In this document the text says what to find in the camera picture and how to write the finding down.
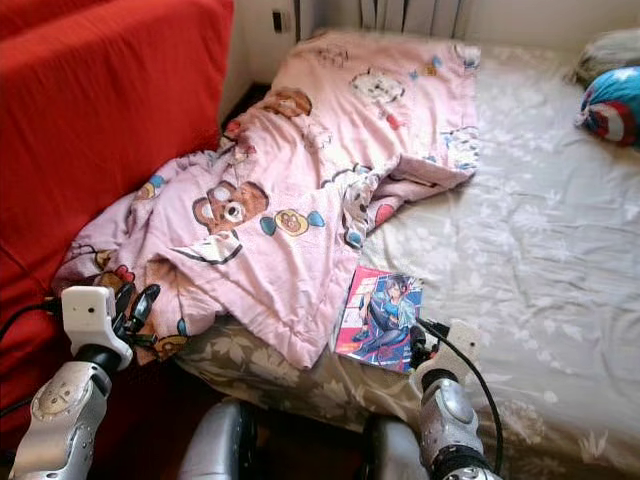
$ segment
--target pink blanket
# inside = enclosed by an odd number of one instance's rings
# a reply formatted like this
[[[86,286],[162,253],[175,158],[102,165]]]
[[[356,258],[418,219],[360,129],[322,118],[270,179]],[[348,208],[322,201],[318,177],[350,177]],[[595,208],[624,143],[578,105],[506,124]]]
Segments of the pink blanket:
[[[219,152],[170,161],[85,227],[56,288],[159,284],[146,329],[160,358],[230,312],[312,366],[367,233],[475,171],[478,57],[359,33],[300,44]]]

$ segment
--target pillow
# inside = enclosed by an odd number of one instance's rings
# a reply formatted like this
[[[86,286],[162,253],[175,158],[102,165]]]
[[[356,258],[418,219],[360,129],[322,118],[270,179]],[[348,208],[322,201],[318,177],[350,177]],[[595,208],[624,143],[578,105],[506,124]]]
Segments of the pillow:
[[[640,147],[640,67],[600,75],[582,98],[576,124],[618,143]]]
[[[640,65],[640,28],[604,33],[589,43],[575,67],[572,79],[583,87],[609,70]]]

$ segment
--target red sofa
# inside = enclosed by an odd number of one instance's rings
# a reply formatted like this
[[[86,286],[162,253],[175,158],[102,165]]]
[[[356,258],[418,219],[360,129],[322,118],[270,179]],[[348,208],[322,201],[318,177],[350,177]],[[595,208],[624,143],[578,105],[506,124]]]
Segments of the red sofa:
[[[78,231],[172,157],[215,147],[232,0],[0,2],[0,324],[39,303]],[[3,339],[2,409],[68,356],[52,318]],[[28,407],[2,416],[14,448]]]

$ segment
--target book cover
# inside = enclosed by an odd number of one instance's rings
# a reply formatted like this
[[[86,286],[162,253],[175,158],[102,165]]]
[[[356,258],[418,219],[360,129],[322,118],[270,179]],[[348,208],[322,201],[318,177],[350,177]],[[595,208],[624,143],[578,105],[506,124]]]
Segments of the book cover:
[[[422,282],[408,275],[358,267],[335,351],[371,365],[407,372],[409,328],[420,315]],[[427,335],[427,341],[436,339]]]

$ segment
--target floral bedsheet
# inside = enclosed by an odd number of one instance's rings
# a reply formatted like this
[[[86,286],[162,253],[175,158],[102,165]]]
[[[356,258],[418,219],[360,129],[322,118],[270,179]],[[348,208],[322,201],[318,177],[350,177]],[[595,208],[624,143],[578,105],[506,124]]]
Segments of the floral bedsheet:
[[[572,61],[484,47],[479,172],[405,207],[362,258],[421,277],[427,316],[482,332],[504,478],[640,475],[640,154],[573,127],[582,92],[563,80]],[[347,428],[370,412],[416,424],[419,397],[404,377],[329,348],[297,370],[230,318],[178,362],[220,391]],[[492,458],[488,405],[477,383],[467,389]]]

